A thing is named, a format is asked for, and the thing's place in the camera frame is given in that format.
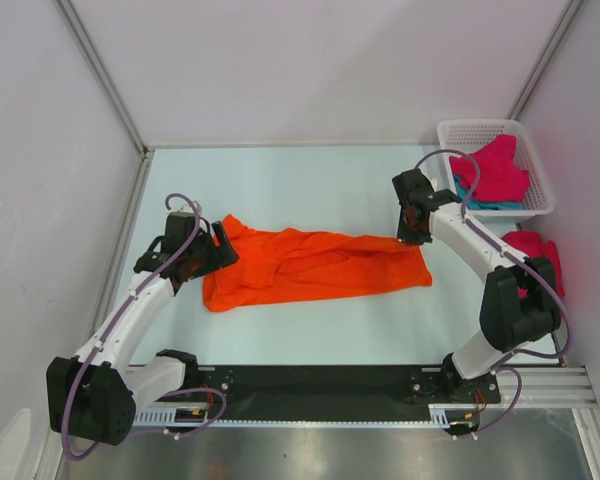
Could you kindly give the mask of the white plastic basket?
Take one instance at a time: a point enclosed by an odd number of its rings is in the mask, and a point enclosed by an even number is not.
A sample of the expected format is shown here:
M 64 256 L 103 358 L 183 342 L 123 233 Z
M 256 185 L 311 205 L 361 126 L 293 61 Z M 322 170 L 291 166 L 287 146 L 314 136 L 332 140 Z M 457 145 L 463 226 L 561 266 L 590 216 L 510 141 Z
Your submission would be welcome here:
M 523 125 L 504 119 L 444 120 L 437 125 L 451 190 L 469 196 L 483 221 L 524 222 L 555 208 L 548 176 Z

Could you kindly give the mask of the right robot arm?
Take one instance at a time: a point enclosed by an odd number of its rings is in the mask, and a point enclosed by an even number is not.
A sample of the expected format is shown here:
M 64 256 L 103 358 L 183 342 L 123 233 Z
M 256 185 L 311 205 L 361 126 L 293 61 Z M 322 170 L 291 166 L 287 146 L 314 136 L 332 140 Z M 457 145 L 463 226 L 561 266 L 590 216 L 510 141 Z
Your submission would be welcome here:
M 392 185 L 400 208 L 397 239 L 408 245 L 444 242 L 484 285 L 477 333 L 441 367 L 440 390 L 464 401 L 527 344 L 561 327 L 555 270 L 547 258 L 531 258 L 496 237 L 456 194 L 436 191 L 420 169 L 400 173 Z

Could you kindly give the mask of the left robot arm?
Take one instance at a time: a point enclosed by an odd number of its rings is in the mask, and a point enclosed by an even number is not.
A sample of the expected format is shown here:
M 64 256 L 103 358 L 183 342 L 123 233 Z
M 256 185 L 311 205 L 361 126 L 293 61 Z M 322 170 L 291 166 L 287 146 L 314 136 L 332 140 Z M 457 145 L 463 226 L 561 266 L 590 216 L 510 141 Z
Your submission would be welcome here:
M 135 415 L 157 400 L 198 397 L 204 386 L 193 354 L 159 351 L 130 371 L 132 357 L 162 310 L 192 279 L 216 273 L 239 259 L 221 222 L 191 211 L 172 211 L 165 231 L 136 260 L 126 296 L 71 357 L 56 357 L 46 371 L 50 426 L 65 445 L 72 438 L 118 445 Z

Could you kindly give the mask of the orange t shirt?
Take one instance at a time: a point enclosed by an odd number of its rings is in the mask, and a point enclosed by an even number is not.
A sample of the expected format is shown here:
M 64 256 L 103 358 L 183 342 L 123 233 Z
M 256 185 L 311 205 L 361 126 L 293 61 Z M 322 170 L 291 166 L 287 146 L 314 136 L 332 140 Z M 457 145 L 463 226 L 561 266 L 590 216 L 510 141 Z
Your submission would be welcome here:
M 394 238 L 295 228 L 262 231 L 233 215 L 222 226 L 239 259 L 204 277 L 202 302 L 212 313 L 433 285 L 420 248 Z

